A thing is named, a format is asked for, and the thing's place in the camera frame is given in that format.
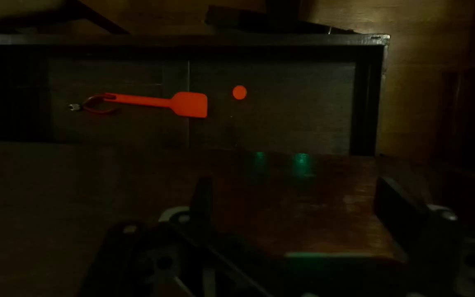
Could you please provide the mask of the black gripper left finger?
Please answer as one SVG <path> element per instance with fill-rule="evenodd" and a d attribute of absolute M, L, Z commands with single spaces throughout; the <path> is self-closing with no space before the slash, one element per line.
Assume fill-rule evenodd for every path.
<path fill-rule="evenodd" d="M 196 182 L 189 202 L 189 222 L 198 225 L 209 225 L 213 214 L 213 181 L 203 177 Z"/>

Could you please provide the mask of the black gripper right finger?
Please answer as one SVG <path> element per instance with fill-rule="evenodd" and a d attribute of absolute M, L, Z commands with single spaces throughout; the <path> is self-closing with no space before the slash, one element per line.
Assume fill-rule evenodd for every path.
<path fill-rule="evenodd" d="M 452 224 L 442 212 L 415 200 L 389 176 L 381 176 L 376 182 L 372 214 L 407 257 L 452 235 Z"/>

